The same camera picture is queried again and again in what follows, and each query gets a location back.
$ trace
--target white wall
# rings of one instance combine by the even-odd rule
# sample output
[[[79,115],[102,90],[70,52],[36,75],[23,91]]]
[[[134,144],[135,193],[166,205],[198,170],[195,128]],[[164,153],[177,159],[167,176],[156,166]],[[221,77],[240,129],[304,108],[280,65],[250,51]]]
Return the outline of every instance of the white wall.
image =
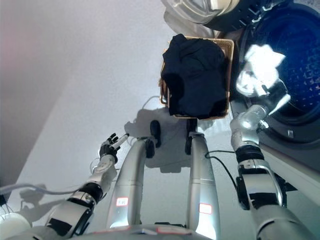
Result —
[[[84,50],[94,4],[2,0],[0,185],[14,183]]]

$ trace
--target white floor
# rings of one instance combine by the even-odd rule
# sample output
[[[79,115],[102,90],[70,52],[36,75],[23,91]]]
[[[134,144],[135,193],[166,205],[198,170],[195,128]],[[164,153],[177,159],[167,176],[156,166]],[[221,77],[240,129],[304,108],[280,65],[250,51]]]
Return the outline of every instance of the white floor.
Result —
[[[133,137],[148,135],[149,123],[156,119],[161,123],[163,143],[154,159],[146,163],[141,220],[146,224],[184,224],[190,174],[189,157],[184,154],[185,122],[169,116],[156,97],[150,99],[159,95],[162,53],[175,34],[163,20],[165,9],[161,1],[58,2],[60,11],[69,12],[77,19],[81,26],[79,34],[87,33],[86,44],[76,56],[76,67],[65,80],[67,84],[55,102],[18,182],[45,184],[50,190],[75,189],[90,175],[89,165],[98,156],[99,146],[106,137],[114,132],[118,135],[128,132]],[[59,18],[59,11],[51,14]],[[231,116],[228,116],[214,123],[200,123],[209,150],[232,149],[230,120]],[[119,151],[118,168],[130,149],[130,140]],[[219,156],[236,176],[235,156],[227,153]],[[236,193],[222,166],[215,161],[212,166],[219,197],[222,239],[254,239],[250,213],[238,206]],[[298,193],[293,194],[289,208],[294,206],[292,210],[316,231],[314,218],[305,216],[300,210],[319,212],[319,208]],[[14,191],[9,204],[36,226],[44,224],[48,211],[64,197],[67,196],[45,195],[41,198],[26,192],[23,198],[27,202],[21,205],[19,191]],[[97,206],[90,232],[105,227],[110,197],[111,192]]]

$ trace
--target black foot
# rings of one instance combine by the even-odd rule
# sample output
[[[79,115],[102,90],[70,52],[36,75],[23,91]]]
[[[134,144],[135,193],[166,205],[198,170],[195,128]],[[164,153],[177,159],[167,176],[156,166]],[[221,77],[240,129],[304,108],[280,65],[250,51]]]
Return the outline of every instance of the black foot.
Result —
[[[185,141],[185,145],[184,145],[184,152],[187,155],[191,155],[191,143],[192,143],[192,137],[188,137]]]
[[[186,133],[187,138],[189,137],[190,132],[195,132],[197,130],[198,119],[188,119],[186,121]]]
[[[150,132],[151,135],[156,139],[156,148],[161,146],[161,128],[160,123],[157,120],[153,120],[150,123]]]
[[[155,155],[155,145],[150,139],[147,139],[145,142],[145,154],[147,159],[152,159]]]

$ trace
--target white cloth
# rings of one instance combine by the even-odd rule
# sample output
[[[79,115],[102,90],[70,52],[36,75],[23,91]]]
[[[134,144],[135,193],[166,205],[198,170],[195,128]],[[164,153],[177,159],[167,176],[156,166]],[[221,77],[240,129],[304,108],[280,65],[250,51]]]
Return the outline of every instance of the white cloth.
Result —
[[[285,57],[274,52],[269,45],[252,45],[244,57],[246,63],[236,81],[237,91],[249,98],[268,94],[262,86],[269,89],[279,80],[276,67]]]

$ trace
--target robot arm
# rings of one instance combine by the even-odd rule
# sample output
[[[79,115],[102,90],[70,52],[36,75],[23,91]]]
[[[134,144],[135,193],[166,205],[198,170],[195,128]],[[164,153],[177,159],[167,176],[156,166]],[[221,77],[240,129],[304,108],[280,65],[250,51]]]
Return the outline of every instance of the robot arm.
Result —
[[[95,206],[110,190],[117,176],[115,164],[120,145],[128,138],[112,134],[100,147],[100,161],[86,183],[58,205],[45,226],[38,226],[14,236],[12,240],[63,240],[82,235],[90,224]]]
[[[238,161],[238,200],[244,210],[251,211],[259,240],[316,239],[290,210],[283,207],[280,186],[259,148],[257,130],[267,128],[264,119],[289,99],[285,85],[279,81],[268,89],[267,95],[256,98],[254,105],[230,123],[231,145]]]

